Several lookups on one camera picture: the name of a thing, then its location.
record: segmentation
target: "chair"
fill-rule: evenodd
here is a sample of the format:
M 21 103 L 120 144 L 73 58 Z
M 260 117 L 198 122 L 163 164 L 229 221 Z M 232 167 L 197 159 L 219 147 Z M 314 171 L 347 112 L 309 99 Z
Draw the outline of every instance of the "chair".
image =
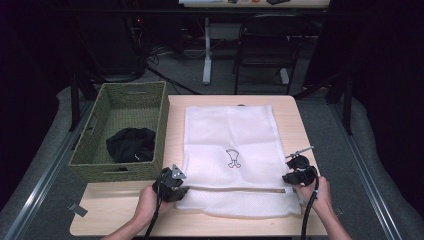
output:
M 290 68 L 290 86 L 300 44 L 309 30 L 304 16 L 259 14 L 246 19 L 240 27 L 233 73 L 236 74 L 234 94 L 238 93 L 240 66 L 256 68 Z

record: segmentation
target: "black cloth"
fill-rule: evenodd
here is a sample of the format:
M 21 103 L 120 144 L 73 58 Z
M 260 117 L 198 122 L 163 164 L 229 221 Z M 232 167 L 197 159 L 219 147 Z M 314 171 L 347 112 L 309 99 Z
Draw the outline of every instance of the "black cloth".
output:
M 148 128 L 125 128 L 106 140 L 109 155 L 117 163 L 151 162 L 156 133 Z

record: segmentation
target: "wooden table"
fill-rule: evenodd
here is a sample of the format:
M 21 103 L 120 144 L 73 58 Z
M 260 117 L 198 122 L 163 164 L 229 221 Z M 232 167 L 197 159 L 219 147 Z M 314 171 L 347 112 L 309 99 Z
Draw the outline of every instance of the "wooden table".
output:
M 296 102 L 291 96 L 175 96 L 170 95 L 164 167 L 182 166 L 184 117 L 187 106 L 265 105 L 271 104 L 284 153 L 310 146 Z M 316 166 L 312 151 L 303 153 Z M 70 232 L 75 236 L 104 236 L 128 221 L 135 210 L 140 189 L 153 181 L 89 183 L 80 206 L 88 210 L 84 217 L 75 215 Z M 151 236 L 299 236 L 303 216 L 271 219 L 232 219 L 182 211 L 171 207 L 161 215 Z M 316 213 L 309 216 L 308 235 L 326 235 Z
M 269 4 L 266 0 L 252 2 L 252 0 L 238 0 L 237 3 L 223 2 L 205 2 L 205 3 L 184 3 L 184 7 L 193 8 L 228 8 L 228 7 L 248 7 L 248 8 L 327 8 L 330 0 L 290 0 L 289 2 L 275 5 Z
M 322 9 L 325 10 L 328 8 L 330 0 L 290 0 L 289 2 L 279 3 L 271 5 L 266 0 L 260 0 L 259 2 L 253 2 L 252 0 L 239 0 L 237 3 L 229 3 L 227 0 L 223 2 L 205 2 L 201 3 L 184 3 L 184 7 L 187 8 L 198 8 L 198 9 Z M 212 57 L 211 57 L 211 47 L 210 47 L 210 29 L 211 25 L 209 18 L 205 18 L 205 66 L 203 68 L 203 80 L 204 85 L 209 85 L 211 83 L 211 69 L 212 69 Z M 287 72 L 284 69 L 282 76 L 286 76 Z

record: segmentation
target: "white table leg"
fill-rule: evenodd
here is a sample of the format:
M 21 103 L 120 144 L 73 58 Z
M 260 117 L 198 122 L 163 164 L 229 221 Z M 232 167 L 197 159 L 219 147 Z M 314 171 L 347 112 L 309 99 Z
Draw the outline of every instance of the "white table leg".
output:
M 209 18 L 205 18 L 205 67 L 203 69 L 203 85 L 211 83 L 211 39 L 209 35 Z

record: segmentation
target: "black cable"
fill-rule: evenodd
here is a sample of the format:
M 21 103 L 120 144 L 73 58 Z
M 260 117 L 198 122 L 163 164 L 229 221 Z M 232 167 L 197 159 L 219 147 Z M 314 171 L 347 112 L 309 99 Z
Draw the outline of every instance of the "black cable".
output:
M 301 233 L 301 236 L 300 236 L 301 240 L 305 240 L 305 238 L 306 238 L 306 226 L 308 224 L 309 212 L 311 211 L 312 204 L 314 203 L 314 200 L 317 198 L 318 187 L 319 187 L 319 179 L 318 179 L 318 175 L 317 175 L 315 177 L 315 189 L 312 192 L 311 198 L 309 198 L 309 202 L 308 202 L 308 205 L 306 206 L 306 210 L 305 210 L 305 215 L 303 216 L 302 233 Z
M 172 80 L 172 79 L 170 79 L 170 78 L 168 78 L 168 77 L 164 76 L 162 73 L 158 72 L 156 69 L 154 69 L 154 68 L 150 67 L 147 63 L 146 63 L 146 69 L 147 69 L 147 70 L 149 70 L 149 71 L 151 71 L 152 73 L 156 74 L 156 75 L 157 75 L 157 76 L 159 76 L 160 78 L 165 79 L 166 81 L 170 82 L 171 84 L 175 84 L 176 86 L 178 86 L 178 87 L 180 87 L 180 88 L 183 88 L 183 89 L 185 89 L 185 90 L 187 90 L 187 91 L 189 91 L 189 92 L 191 92 L 191 93 L 193 93 L 193 94 L 195 94 L 195 95 L 202 95 L 202 94 L 200 94 L 200 93 L 198 93 L 198 92 L 196 92 L 196 91 L 194 91 L 194 90 L 191 90 L 190 88 L 188 88 L 188 87 L 186 87 L 186 86 L 182 85 L 181 83 L 176 82 L 176 81 L 174 81 L 174 80 Z
M 159 191 L 160 191 L 160 184 L 158 184 L 158 191 L 156 195 L 156 210 L 155 210 L 155 213 L 153 214 L 152 220 L 150 221 L 149 228 L 147 229 L 146 234 L 144 235 L 144 239 L 146 240 L 149 239 L 150 233 L 152 232 L 153 227 L 155 226 L 155 223 L 159 217 L 159 209 L 160 209 L 160 205 L 162 204 L 162 198 L 159 197 Z

